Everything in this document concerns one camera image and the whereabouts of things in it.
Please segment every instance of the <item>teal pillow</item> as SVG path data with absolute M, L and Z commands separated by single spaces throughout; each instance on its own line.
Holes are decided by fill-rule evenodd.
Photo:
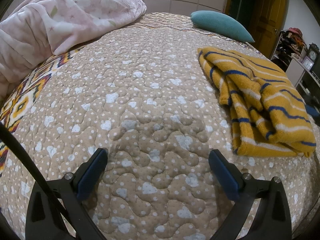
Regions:
M 219 33 L 241 42 L 254 42 L 248 31 L 230 16 L 214 11 L 196 11 L 191 14 L 191 21 L 201 29 Z

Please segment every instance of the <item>blue gripper pad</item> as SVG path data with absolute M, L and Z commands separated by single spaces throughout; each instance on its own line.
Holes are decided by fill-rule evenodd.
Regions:
M 216 153 L 216 151 L 217 150 L 212 150 L 209 154 L 210 168 L 216 175 L 228 199 L 232 201 L 237 201 L 240 198 L 240 195 L 239 195 L 240 187 L 237 180 L 234 178 L 234 176 L 228 169 L 231 167 L 231 165 L 232 166 L 234 165 L 229 163 L 220 152 Z
M 99 148 L 100 152 L 93 162 L 89 165 L 83 176 L 78 182 L 77 200 L 86 200 L 96 185 L 101 173 L 105 170 L 108 163 L 108 154 L 106 150 Z

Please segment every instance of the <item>yellow striped towel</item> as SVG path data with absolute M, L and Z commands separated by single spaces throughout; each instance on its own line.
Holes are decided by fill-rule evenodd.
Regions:
M 230 106 L 233 148 L 238 155 L 309 157 L 316 140 L 304 102 L 271 61 L 237 51 L 198 49 L 207 77 Z

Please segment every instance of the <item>floral pink blanket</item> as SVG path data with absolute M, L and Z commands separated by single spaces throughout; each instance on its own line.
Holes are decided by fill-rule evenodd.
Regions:
M 52 55 L 127 25 L 142 0 L 25 0 L 0 23 L 0 102 Z

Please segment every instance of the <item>metal screw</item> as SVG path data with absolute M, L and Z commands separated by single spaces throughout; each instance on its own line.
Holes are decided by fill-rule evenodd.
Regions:
M 64 175 L 65 179 L 72 179 L 72 177 L 73 177 L 73 173 L 71 173 L 71 172 Z
M 273 180 L 276 182 L 276 183 L 280 183 L 281 182 L 281 179 L 279 177 L 274 177 Z
M 246 180 L 249 180 L 252 178 L 252 175 L 250 173 L 244 173 L 243 174 L 243 178 L 246 179 Z

